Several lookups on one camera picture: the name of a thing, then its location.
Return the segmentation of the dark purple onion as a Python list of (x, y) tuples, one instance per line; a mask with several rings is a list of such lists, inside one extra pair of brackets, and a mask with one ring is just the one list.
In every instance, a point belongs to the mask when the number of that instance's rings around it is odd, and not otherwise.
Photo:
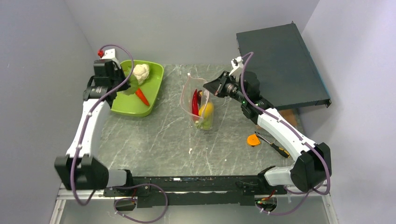
[(199, 90), (197, 92), (197, 104), (199, 107), (205, 103), (205, 91)]

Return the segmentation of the clear zip top bag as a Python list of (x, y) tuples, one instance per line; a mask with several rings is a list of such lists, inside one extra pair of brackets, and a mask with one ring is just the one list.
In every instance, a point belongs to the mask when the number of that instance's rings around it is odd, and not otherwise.
[(192, 100), (192, 96), (193, 96), (195, 89), (197, 89), (198, 91), (199, 90), (205, 91), (205, 103), (204, 104), (206, 104), (207, 102), (212, 102), (210, 92), (203, 88), (203, 84), (205, 84), (205, 83), (206, 83), (206, 80), (204, 80), (202, 78), (194, 78), (191, 76), (190, 73), (187, 73), (187, 81), (183, 86), (183, 90), (182, 90), (182, 94), (181, 94), (181, 98), (180, 98), (180, 105), (181, 105), (181, 108), (188, 115), (190, 124), (192, 127), (195, 127), (195, 121), (193, 120), (193, 114), (191, 112), (191, 100)]

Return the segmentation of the yellow bell pepper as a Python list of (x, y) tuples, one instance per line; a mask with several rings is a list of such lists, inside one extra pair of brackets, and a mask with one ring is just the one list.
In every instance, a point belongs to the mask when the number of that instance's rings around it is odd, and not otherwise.
[(213, 115), (214, 112), (214, 104), (212, 102), (207, 102), (202, 105), (198, 111), (198, 115), (204, 119)]

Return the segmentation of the orange carrot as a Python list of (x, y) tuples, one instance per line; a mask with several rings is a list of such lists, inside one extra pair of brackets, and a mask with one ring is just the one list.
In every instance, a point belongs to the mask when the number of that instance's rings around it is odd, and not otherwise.
[(149, 101), (147, 100), (140, 88), (137, 88), (137, 90), (135, 91), (135, 95), (141, 100), (142, 103), (144, 103), (144, 105), (150, 106)]

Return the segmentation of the red chili pepper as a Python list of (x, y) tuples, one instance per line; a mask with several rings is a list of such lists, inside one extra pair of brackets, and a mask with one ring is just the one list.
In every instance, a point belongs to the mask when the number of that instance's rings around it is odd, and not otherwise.
[(193, 120), (198, 121), (198, 102), (197, 102), (197, 97), (198, 97), (198, 90), (195, 89), (192, 100), (191, 100), (191, 112), (193, 114)]

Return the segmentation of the green celery stalk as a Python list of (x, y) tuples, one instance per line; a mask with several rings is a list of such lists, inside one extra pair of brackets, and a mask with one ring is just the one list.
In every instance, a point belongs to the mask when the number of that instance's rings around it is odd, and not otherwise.
[(212, 128), (213, 117), (208, 117), (195, 122), (195, 127), (201, 130), (210, 130)]

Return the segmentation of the green cabbage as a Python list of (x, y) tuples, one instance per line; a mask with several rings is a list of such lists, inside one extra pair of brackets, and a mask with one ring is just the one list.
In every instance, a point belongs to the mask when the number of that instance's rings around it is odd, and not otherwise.
[(137, 89), (139, 88), (139, 82), (138, 82), (137, 78), (136, 78), (134, 75), (132, 75), (132, 76), (128, 79), (127, 83), (129, 84), (129, 88), (126, 89), (126, 90), (124, 90), (122, 93), (123, 93), (123, 94), (126, 94), (126, 95), (133, 95), (133, 94), (135, 94), (135, 92), (136, 92)]

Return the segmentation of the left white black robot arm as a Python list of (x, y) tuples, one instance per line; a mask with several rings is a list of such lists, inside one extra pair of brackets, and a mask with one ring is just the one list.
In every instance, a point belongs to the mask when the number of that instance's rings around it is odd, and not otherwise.
[(55, 159), (57, 171), (67, 190), (100, 190), (116, 186), (122, 196), (130, 195), (134, 182), (127, 170), (108, 169), (97, 159), (102, 129), (117, 96), (114, 87), (126, 90), (130, 85), (117, 59), (99, 59), (94, 75), (83, 92), (83, 112), (74, 140), (65, 156)]

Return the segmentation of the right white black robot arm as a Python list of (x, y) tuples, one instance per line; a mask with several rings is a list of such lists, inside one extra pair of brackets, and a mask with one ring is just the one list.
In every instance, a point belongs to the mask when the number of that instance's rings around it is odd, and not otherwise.
[(294, 163), (288, 167), (271, 166), (259, 175), (257, 187), (264, 194), (275, 186), (295, 186), (301, 192), (318, 191), (322, 183), (330, 184), (331, 151), (324, 142), (318, 144), (305, 137), (260, 94), (256, 74), (246, 72), (240, 79), (224, 71), (218, 78), (203, 85), (213, 95), (230, 97), (241, 104), (243, 114), (267, 131), (287, 151)]

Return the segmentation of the white cauliflower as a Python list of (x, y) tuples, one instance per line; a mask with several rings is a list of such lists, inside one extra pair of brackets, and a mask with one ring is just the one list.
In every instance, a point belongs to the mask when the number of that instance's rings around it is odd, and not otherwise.
[(143, 84), (148, 79), (150, 73), (150, 67), (148, 64), (137, 64), (134, 66), (133, 75), (138, 81), (138, 85)]

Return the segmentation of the green plastic basket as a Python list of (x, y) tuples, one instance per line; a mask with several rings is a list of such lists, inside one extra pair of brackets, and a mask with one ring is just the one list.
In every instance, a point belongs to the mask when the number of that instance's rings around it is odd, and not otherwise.
[(111, 108), (112, 112), (124, 116), (146, 117), (154, 108), (163, 80), (164, 67), (155, 62), (134, 60), (134, 65), (138, 64), (147, 64), (149, 66), (149, 76), (143, 84), (139, 86), (149, 102), (149, 106), (145, 105), (137, 95), (128, 89), (117, 93), (117, 97), (113, 101)]

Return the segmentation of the orange tape measure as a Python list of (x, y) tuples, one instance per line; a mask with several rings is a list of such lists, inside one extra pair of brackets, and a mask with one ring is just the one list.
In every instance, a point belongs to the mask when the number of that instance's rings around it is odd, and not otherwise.
[(250, 136), (247, 137), (247, 144), (251, 147), (255, 147), (260, 145), (260, 139), (258, 138), (258, 136), (256, 134), (252, 134)]

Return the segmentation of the dark green metal case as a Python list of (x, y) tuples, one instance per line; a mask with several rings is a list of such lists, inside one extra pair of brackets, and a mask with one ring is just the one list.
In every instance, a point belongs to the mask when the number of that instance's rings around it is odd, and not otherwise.
[(295, 23), (237, 33), (246, 70), (257, 75), (260, 94), (278, 110), (331, 105), (327, 87)]

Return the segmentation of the yellow black screwdriver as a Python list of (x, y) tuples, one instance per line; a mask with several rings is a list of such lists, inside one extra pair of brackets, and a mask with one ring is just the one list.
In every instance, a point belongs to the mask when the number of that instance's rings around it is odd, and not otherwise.
[(264, 136), (261, 135), (261, 134), (258, 133), (258, 132), (255, 132), (255, 135), (256, 135), (259, 139), (261, 139), (261, 140), (265, 141), (266, 143), (268, 143), (268, 144), (269, 144), (274, 150), (276, 150), (282, 157), (284, 157), (284, 158), (290, 158), (289, 152), (288, 152), (287, 150), (285, 150), (284, 148), (279, 147), (279, 146), (277, 146), (275, 143), (270, 142), (269, 140), (265, 139)]

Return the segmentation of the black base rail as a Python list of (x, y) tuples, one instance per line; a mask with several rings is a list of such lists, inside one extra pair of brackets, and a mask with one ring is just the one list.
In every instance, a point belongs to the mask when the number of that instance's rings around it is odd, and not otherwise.
[(262, 176), (135, 176), (131, 187), (111, 187), (105, 197), (134, 197), (138, 208), (172, 205), (239, 204), (253, 206), (261, 196), (285, 195)]

